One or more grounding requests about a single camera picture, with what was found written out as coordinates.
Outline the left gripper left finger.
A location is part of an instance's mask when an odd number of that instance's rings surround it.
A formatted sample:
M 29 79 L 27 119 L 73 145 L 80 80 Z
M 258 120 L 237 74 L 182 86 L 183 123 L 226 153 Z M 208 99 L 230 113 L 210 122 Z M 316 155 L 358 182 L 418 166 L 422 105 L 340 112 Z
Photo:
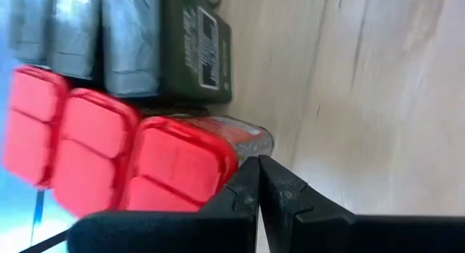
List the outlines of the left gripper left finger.
M 255 253 L 259 160 L 248 158 L 198 212 L 99 212 L 72 226 L 69 253 Z

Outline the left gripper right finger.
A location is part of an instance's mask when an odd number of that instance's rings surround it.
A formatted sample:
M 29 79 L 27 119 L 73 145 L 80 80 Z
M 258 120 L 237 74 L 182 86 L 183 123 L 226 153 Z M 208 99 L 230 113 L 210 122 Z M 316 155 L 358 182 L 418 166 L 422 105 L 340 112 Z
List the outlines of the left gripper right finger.
M 354 214 L 269 156 L 259 163 L 271 253 L 465 253 L 465 217 Z

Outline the red-lidded paprika spice tin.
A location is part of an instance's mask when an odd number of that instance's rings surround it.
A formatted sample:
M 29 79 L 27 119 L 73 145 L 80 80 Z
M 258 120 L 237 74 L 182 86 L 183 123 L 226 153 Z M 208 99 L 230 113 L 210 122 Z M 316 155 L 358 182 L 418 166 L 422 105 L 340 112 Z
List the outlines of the red-lidded paprika spice tin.
M 270 155 L 272 134 L 229 116 L 153 116 L 135 135 L 122 209 L 197 212 L 251 156 Z
M 52 174 L 56 201 L 75 217 L 120 209 L 140 113 L 102 92 L 70 92 Z
M 32 65 L 12 72 L 4 166 L 40 189 L 51 187 L 59 128 L 70 92 L 61 75 Z

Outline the black pepper spice tin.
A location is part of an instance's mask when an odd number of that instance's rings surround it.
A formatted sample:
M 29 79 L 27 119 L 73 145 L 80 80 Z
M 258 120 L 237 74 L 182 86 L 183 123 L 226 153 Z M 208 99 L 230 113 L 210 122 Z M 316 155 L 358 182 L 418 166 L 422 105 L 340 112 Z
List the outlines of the black pepper spice tin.
M 45 65 L 52 0 L 9 0 L 9 45 L 23 63 Z
M 101 0 L 54 0 L 49 67 L 90 80 L 94 73 Z
M 232 29 L 207 0 L 102 0 L 105 87 L 123 98 L 224 104 Z

